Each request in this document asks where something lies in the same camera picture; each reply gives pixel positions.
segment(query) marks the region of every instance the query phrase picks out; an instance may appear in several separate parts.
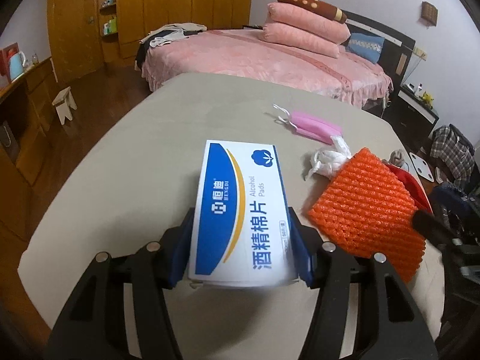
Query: pink bedspread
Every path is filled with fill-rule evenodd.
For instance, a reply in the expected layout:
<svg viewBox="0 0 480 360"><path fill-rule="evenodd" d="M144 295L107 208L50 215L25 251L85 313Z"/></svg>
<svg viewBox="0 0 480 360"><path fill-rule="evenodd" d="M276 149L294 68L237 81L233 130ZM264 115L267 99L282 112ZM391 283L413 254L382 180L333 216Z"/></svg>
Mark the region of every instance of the pink bedspread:
<svg viewBox="0 0 480 360"><path fill-rule="evenodd" d="M383 69L340 46L331 58L295 47L259 40L259 30L207 31L150 48L142 76L156 91L187 72L218 73L269 81L318 93L362 107L384 97L392 80Z"/></svg>

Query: black nightstand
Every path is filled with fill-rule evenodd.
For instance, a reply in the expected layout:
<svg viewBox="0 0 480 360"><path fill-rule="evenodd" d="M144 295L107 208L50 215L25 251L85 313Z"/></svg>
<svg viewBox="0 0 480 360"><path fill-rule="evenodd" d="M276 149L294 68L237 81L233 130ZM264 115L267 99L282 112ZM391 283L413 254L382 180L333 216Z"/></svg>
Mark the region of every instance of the black nightstand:
<svg viewBox="0 0 480 360"><path fill-rule="evenodd" d="M393 128L400 141L414 153L420 150L438 121L438 114L402 86L383 113L383 119Z"/></svg>

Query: orange knitted cloth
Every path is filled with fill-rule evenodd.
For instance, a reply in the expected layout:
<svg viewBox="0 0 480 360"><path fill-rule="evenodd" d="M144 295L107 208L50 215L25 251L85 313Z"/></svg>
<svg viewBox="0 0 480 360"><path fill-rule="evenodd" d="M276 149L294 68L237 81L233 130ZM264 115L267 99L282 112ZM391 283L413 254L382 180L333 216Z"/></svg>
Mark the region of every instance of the orange knitted cloth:
<svg viewBox="0 0 480 360"><path fill-rule="evenodd" d="M417 210L397 177L370 150L349 160L309 211L320 230L359 257L385 254L408 283L425 250L410 221Z"/></svg>

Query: wooden floor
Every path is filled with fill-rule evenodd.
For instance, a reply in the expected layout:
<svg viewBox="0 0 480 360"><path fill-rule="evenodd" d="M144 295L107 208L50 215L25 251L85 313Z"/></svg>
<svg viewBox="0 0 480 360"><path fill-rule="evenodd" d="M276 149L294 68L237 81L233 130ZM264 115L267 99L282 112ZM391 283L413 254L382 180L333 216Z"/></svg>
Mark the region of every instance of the wooden floor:
<svg viewBox="0 0 480 360"><path fill-rule="evenodd" d="M148 84L132 67L103 68L69 85L78 109L73 111L73 121L61 126L56 120L49 131L52 149L33 187L27 225L30 235L83 157L150 94ZM16 271L26 247L26 243L13 235L0 239L0 299L20 332L35 349L41 350L50 329L27 297Z"/></svg>

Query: plaid shirt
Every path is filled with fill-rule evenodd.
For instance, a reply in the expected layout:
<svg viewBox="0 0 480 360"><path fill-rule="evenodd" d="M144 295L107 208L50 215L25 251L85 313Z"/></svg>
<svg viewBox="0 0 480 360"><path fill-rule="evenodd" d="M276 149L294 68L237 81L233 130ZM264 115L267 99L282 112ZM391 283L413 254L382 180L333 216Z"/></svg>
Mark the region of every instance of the plaid shirt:
<svg viewBox="0 0 480 360"><path fill-rule="evenodd" d="M430 157L445 162L455 178L454 185L457 188L463 189L469 182L475 160L450 126L441 126L433 132Z"/></svg>

